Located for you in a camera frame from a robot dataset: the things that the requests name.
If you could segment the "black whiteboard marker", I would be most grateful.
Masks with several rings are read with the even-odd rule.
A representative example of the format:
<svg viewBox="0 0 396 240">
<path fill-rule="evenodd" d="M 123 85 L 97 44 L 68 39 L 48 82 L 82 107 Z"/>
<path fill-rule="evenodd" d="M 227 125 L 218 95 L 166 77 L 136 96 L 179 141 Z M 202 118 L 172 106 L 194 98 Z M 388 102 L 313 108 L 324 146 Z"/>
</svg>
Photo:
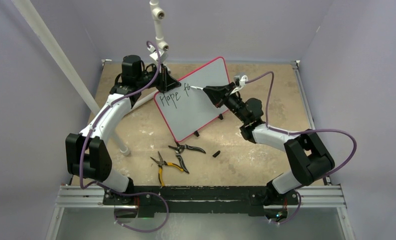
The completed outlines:
<svg viewBox="0 0 396 240">
<path fill-rule="evenodd" d="M 192 85 L 190 85 L 189 87 L 190 87 L 191 89 L 203 91 L 203 88 L 202 88 L 202 87 L 192 86 Z"/>
</svg>

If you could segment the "pink framed whiteboard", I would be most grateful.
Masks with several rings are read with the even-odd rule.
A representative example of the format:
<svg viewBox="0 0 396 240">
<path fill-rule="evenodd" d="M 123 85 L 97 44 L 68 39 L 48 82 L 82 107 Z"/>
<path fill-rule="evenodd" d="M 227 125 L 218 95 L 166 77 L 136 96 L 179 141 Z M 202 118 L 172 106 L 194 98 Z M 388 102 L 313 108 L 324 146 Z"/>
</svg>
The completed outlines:
<svg viewBox="0 0 396 240">
<path fill-rule="evenodd" d="M 179 82 L 180 87 L 166 93 L 158 92 L 153 97 L 177 142 L 185 140 L 228 111 L 225 106 L 216 108 L 203 91 L 194 88 L 229 84 L 225 59 L 219 56 L 182 77 Z"/>
</svg>

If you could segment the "black marker cap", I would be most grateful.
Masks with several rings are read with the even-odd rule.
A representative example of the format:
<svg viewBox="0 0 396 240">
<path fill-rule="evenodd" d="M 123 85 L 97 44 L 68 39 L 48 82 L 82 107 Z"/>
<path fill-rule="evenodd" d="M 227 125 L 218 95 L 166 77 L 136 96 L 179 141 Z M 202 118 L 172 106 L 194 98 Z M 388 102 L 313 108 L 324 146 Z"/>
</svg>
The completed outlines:
<svg viewBox="0 0 396 240">
<path fill-rule="evenodd" d="M 215 153 L 212 155 L 212 157 L 213 157 L 213 158 L 216 158 L 220 153 L 221 153 L 221 151 L 218 150 L 217 152 L 215 152 Z"/>
</svg>

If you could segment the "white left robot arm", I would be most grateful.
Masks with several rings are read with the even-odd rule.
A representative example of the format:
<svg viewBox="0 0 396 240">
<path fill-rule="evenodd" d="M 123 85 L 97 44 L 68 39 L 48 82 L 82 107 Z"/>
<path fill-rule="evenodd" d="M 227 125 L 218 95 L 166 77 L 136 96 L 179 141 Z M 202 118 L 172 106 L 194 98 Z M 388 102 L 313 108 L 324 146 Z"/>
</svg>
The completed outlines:
<svg viewBox="0 0 396 240">
<path fill-rule="evenodd" d="M 80 133 L 70 133 L 65 139 L 68 173 L 116 191 L 116 199 L 124 205 L 133 202 L 133 180 L 113 167 L 106 144 L 122 118 L 136 105 L 143 90 L 156 88 L 166 93 L 180 86 L 163 63 L 145 65 L 137 55 L 125 56 L 121 73 L 115 78 L 103 108 Z"/>
</svg>

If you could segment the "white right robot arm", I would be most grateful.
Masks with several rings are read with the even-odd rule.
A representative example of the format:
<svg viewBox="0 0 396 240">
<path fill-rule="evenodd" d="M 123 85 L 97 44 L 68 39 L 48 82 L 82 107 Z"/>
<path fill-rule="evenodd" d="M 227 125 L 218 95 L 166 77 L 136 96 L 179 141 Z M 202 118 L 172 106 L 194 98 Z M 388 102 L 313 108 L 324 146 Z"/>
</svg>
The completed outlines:
<svg viewBox="0 0 396 240">
<path fill-rule="evenodd" d="M 226 107 L 242 122 L 240 131 L 245 140 L 286 153 L 291 169 L 268 183 L 266 196 L 270 202 L 279 203 L 287 192 L 311 185 L 335 167 L 332 156 L 314 130 L 299 133 L 269 126 L 262 120 L 262 102 L 256 98 L 243 101 L 234 88 L 233 83 L 206 86 L 203 92 L 215 107 Z"/>
</svg>

